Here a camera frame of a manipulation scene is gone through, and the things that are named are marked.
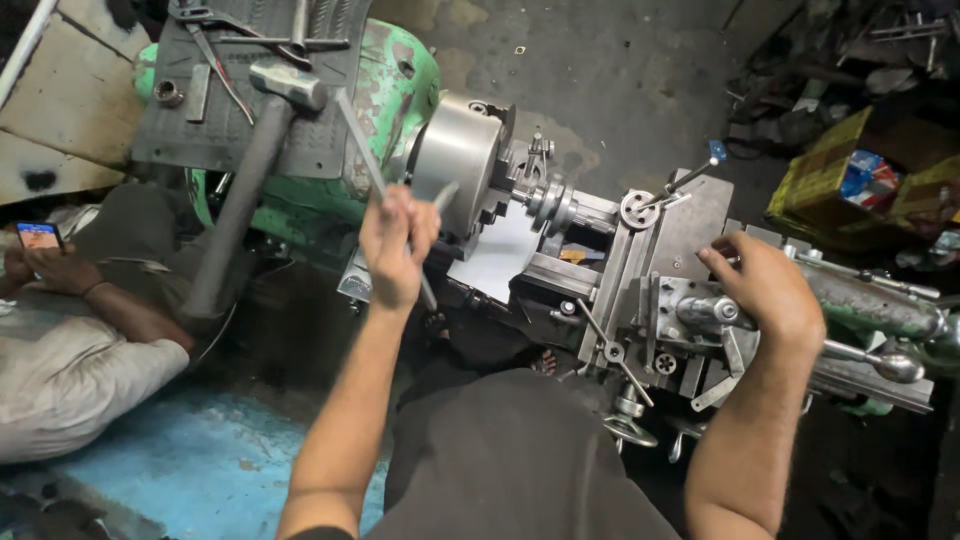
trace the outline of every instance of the hammer head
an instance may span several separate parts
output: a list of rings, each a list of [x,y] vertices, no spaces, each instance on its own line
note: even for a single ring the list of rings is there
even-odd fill
[[[317,111],[326,106],[326,85],[319,77],[279,60],[262,60],[251,65],[250,82],[261,92],[286,98],[295,107]]]

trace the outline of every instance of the rubber mat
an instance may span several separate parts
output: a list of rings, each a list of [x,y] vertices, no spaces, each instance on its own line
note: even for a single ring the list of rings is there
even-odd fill
[[[298,117],[287,134],[277,159],[275,174],[307,178],[340,178],[347,126],[333,106],[332,95],[346,86],[353,95],[360,43],[371,0],[315,0],[310,16],[310,37],[347,38],[349,49],[310,54],[313,73],[329,86],[330,105],[312,117]],[[294,0],[210,0],[205,6],[248,23],[268,37],[288,37],[293,25]],[[224,44],[221,36],[238,36],[231,30],[208,30],[207,39],[220,58],[237,92],[256,117],[265,95],[249,79],[251,63],[274,56],[265,47]],[[171,80],[186,91],[193,66],[205,63],[190,33],[173,17],[160,37],[155,82]],[[216,171],[235,171],[243,158],[253,127],[230,99],[215,74],[211,74],[206,117],[194,124],[184,119],[186,107],[164,109],[153,98],[147,104],[133,144],[134,160],[152,161]]]

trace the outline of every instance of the white shirt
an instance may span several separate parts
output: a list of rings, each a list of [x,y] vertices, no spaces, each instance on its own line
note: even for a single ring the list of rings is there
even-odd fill
[[[130,343],[83,300],[21,291],[0,317],[0,463],[67,454],[186,368],[168,339]]]

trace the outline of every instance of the man's left hand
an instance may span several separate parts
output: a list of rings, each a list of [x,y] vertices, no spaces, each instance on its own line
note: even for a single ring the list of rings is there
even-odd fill
[[[84,293],[104,278],[96,265],[77,255],[77,247],[26,250],[27,264],[43,278],[47,290],[74,296]]]

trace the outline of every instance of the wristband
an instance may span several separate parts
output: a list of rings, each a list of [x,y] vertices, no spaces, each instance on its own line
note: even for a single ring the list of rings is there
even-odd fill
[[[84,292],[80,293],[80,297],[83,298],[84,300],[86,300],[86,295],[89,294],[89,292],[90,292],[91,290],[97,288],[98,286],[100,286],[100,285],[102,285],[102,284],[104,284],[104,283],[106,283],[106,281],[104,281],[104,280],[99,280],[98,282],[94,283],[93,285],[87,287]]]

